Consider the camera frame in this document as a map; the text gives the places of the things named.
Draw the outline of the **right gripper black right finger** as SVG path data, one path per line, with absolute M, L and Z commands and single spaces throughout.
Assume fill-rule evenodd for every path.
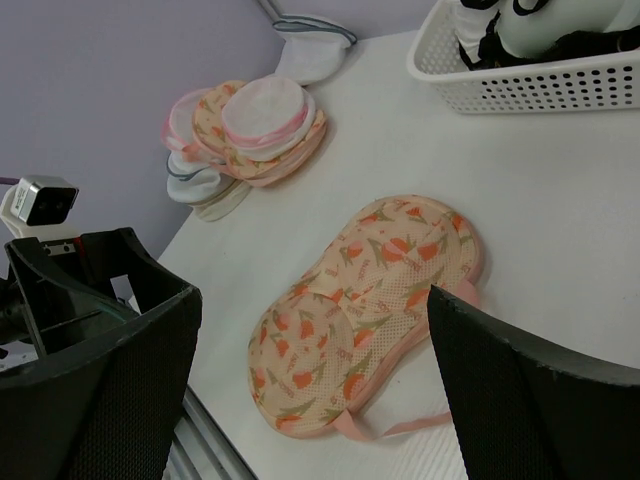
M 639 372 L 432 288 L 430 333 L 471 479 L 636 479 Z

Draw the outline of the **peach tulip-print laundry bag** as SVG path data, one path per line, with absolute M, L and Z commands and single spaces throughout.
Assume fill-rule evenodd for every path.
M 449 206 L 418 195 L 365 206 L 253 330 L 258 411 L 289 437 L 363 440 L 356 413 L 430 335 L 431 289 L 475 303 L 483 266 L 479 236 Z

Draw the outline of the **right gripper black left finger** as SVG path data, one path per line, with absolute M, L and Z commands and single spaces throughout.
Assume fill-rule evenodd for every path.
M 202 321 L 197 287 L 135 232 L 5 247 L 1 342 L 34 360 L 1 375 L 5 479 L 159 479 Z

